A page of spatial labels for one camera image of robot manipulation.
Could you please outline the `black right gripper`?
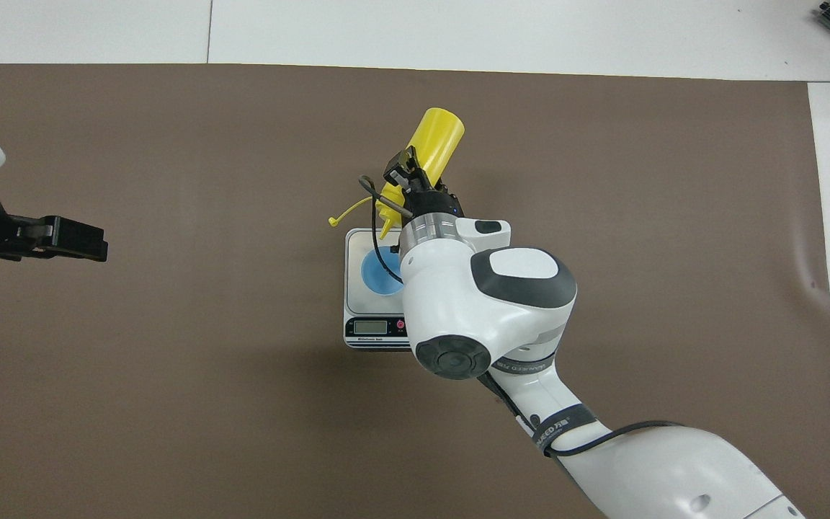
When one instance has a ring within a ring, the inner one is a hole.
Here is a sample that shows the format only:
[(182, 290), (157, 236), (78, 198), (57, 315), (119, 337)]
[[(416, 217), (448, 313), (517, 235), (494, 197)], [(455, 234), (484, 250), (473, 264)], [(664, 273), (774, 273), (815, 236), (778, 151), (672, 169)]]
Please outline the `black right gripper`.
[(439, 180), (434, 188), (427, 189), (427, 173), (419, 163), (414, 146), (399, 151), (388, 162), (383, 179), (405, 192), (403, 207), (410, 214), (403, 217), (404, 221), (430, 213), (445, 213), (457, 218), (465, 216), (457, 195), (452, 194), (444, 181)]

